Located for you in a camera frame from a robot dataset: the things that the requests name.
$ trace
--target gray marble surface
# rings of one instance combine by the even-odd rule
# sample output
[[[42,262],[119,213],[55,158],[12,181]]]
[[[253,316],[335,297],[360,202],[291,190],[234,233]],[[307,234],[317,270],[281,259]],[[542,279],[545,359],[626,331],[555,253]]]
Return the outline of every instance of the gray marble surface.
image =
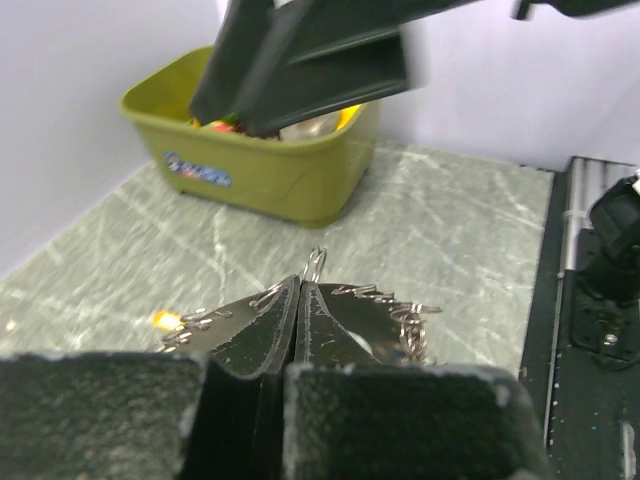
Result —
[[[551,174],[381,142],[324,230],[174,193],[148,166],[0,284],[0,353],[147,350],[152,314],[216,307],[328,249],[323,281],[444,309],[440,361],[519,368]]]

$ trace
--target black bracket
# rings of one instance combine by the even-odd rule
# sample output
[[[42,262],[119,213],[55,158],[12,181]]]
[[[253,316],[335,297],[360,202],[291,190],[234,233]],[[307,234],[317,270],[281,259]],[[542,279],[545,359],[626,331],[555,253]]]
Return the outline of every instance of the black bracket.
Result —
[[[595,231],[583,229],[578,236],[577,271],[584,271],[601,252]],[[624,362],[634,360],[640,352],[637,301],[621,306],[594,295],[584,283],[578,282],[572,295],[570,318],[571,343],[576,348]]]

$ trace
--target screw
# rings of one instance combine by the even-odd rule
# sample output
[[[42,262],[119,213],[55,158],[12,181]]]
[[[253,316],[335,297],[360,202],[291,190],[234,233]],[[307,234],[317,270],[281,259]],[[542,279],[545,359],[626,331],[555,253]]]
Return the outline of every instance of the screw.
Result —
[[[604,344],[607,347],[612,347],[614,346],[616,343],[618,343],[618,337],[616,337],[613,333],[607,333],[604,336]]]

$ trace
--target sticker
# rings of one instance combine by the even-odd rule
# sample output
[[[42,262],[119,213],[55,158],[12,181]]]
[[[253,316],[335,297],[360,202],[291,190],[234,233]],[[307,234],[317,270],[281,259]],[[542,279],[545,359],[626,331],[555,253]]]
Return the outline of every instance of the sticker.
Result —
[[[231,176],[224,170],[185,162],[176,152],[165,153],[164,160],[167,163],[169,171],[175,175],[201,180],[207,183],[214,183],[221,187],[231,186]]]

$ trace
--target blue label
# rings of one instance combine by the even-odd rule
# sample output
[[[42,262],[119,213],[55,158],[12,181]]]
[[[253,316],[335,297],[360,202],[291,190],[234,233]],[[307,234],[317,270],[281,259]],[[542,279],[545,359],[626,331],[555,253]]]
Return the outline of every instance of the blue label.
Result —
[[[214,183],[221,187],[231,186],[231,176],[224,170],[185,162],[176,152],[165,153],[164,160],[167,163],[169,171],[181,177]]]

